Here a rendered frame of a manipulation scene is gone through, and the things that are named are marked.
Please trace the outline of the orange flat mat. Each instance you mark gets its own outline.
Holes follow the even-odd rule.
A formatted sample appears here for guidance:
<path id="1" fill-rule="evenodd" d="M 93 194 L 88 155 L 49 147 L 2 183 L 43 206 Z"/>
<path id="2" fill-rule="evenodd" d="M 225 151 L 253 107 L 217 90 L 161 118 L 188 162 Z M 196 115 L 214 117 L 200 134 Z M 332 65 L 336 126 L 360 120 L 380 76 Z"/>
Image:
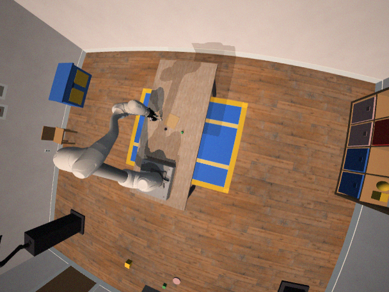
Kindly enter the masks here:
<path id="1" fill-rule="evenodd" d="M 179 119 L 180 119 L 179 117 L 169 113 L 167 118 L 166 118 L 166 120 L 165 120 L 165 122 L 164 122 L 164 125 L 172 128 L 172 129 L 175 129 Z"/>

